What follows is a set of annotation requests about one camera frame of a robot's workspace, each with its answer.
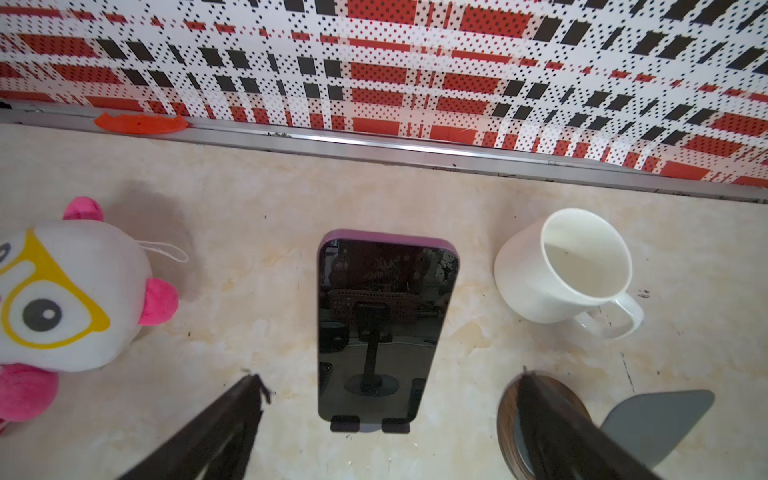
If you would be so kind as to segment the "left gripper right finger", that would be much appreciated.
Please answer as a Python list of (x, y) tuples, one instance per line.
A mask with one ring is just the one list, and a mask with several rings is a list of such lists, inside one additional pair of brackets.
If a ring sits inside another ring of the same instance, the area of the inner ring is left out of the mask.
[(655, 479), (536, 373), (519, 381), (523, 443), (537, 479)]

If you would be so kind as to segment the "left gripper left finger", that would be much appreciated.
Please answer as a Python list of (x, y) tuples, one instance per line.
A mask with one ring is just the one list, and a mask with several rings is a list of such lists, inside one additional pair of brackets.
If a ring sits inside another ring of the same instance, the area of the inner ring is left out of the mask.
[(271, 392), (247, 375), (131, 470), (124, 479), (242, 479)]

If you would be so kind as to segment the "purple-edged phone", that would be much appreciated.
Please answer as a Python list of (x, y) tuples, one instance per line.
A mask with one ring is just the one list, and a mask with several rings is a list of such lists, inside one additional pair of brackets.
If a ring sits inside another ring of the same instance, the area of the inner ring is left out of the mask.
[(438, 238), (337, 229), (317, 253), (318, 414), (417, 418), (459, 272)]

